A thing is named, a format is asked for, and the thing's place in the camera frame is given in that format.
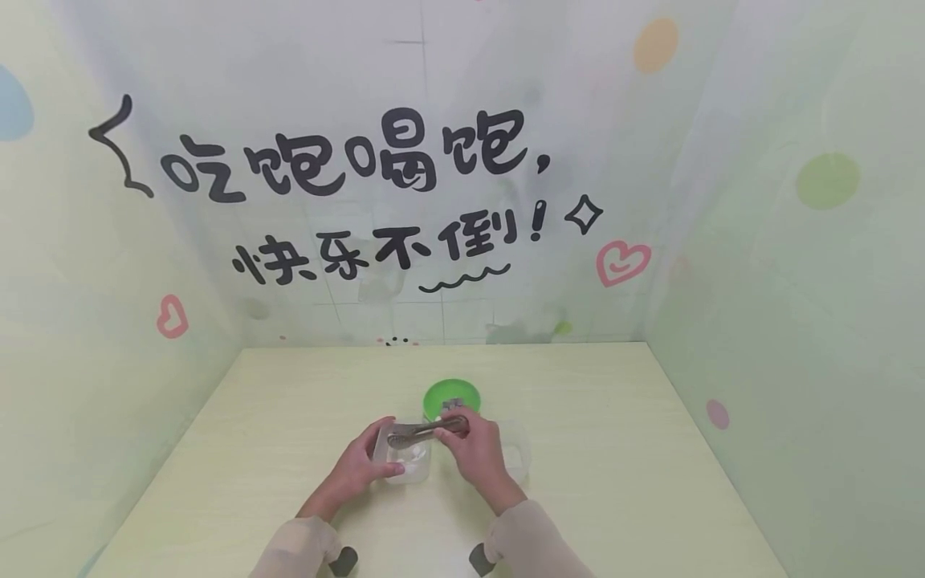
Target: black object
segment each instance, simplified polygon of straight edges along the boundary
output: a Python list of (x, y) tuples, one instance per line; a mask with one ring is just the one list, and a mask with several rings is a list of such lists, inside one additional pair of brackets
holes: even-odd
[(485, 543), (479, 544), (472, 549), (472, 554), (469, 554), (469, 563), (472, 564), (478, 575), (483, 577), (488, 576), (495, 569), (495, 564), (489, 562), (488, 558), (485, 557)]
[(353, 567), (359, 560), (360, 556), (356, 550), (347, 546), (340, 551), (340, 556), (327, 566), (337, 578), (345, 578), (353, 571)]

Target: wall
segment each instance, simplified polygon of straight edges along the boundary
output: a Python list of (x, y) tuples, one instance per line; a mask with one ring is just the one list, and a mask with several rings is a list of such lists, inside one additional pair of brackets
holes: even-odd
[(84, 575), (240, 350), (170, 213), (88, 136), (112, 111), (62, 40), (37, 3), (4, 4), (3, 576)]
[[(140, 200), (170, 207), (259, 346), (642, 338), (671, 167), (735, 1), (708, 4), (55, 2), (112, 111), (123, 94), (134, 101), (125, 130), (145, 148), (130, 161), (154, 193)], [(396, 135), (423, 136), (410, 148), (383, 131), (398, 108), (422, 121)], [(519, 164), (486, 162), (505, 141), (479, 137), (480, 111), (523, 114), (495, 159), (526, 149)], [(464, 128), (472, 146), (457, 166), (443, 132)], [(306, 148), (288, 162), (285, 141), (302, 137), (315, 139), (296, 142)], [(351, 165), (354, 137), (369, 140), (372, 173), (362, 151)], [(413, 158), (422, 173), (396, 161), (400, 175), (383, 176), (409, 152), (426, 154)], [(584, 196), (603, 213), (566, 220)], [(420, 228), (406, 264), (381, 253), (388, 228)], [(479, 228), (490, 251), (466, 245)], [(335, 232), (349, 237), (326, 251), (319, 236)], [(348, 253), (353, 264), (337, 262)], [(453, 287), (432, 290), (440, 283)]]
[(923, 16), (741, 3), (680, 162), (649, 343), (794, 578), (925, 568)]

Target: beige sleeve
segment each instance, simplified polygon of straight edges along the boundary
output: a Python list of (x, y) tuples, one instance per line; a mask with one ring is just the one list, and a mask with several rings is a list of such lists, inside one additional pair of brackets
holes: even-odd
[(309, 578), (340, 555), (338, 533), (321, 518), (289, 520), (273, 535), (251, 578)]
[(485, 542), (489, 562), (507, 560), (514, 578), (594, 578), (533, 500), (501, 514)]

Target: tongs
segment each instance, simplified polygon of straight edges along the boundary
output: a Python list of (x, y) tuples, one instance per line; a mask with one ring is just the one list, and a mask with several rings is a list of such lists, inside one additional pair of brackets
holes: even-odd
[(392, 424), (387, 441), (394, 449), (407, 449), (414, 444), (433, 438), (434, 430), (437, 428), (454, 434), (464, 434), (469, 431), (469, 420), (457, 415), (430, 424)]

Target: green plastic bowl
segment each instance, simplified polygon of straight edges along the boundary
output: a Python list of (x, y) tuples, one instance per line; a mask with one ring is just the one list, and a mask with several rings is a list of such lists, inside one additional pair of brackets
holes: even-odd
[(473, 412), (482, 407), (482, 396), (474, 385), (464, 379), (443, 379), (424, 394), (424, 417), (428, 422), (435, 421), (443, 409), (443, 402), (454, 398), (462, 399), (462, 403)]

